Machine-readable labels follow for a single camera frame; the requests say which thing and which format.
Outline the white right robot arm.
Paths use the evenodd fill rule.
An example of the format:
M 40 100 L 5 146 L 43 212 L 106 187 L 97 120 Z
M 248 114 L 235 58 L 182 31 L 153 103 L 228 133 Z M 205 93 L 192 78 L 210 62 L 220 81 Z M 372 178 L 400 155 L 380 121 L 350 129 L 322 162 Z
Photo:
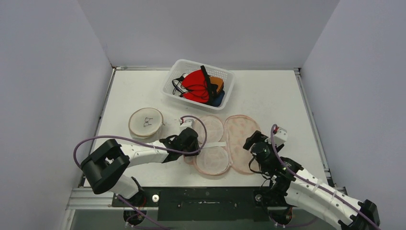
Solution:
M 258 174 L 271 179 L 270 188 L 262 194 L 278 206 L 298 207 L 328 223 L 337 230 L 377 230 L 380 217 L 377 205 L 359 201 L 324 183 L 294 160 L 279 156 L 284 144 L 276 144 L 277 132 L 268 137 L 255 131 L 245 141 Z

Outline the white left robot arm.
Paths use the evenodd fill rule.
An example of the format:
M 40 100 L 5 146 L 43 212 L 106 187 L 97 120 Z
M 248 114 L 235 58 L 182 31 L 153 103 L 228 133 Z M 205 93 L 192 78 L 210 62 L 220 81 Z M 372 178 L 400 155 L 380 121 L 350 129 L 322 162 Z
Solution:
M 187 127 L 178 135 L 149 144 L 121 145 L 115 139 L 109 139 L 85 158 L 79 168 L 95 194 L 110 191 L 135 207 L 142 202 L 145 193 L 134 177 L 124 175 L 127 168 L 147 163 L 172 162 L 181 155 L 195 156 L 199 153 L 198 134 Z

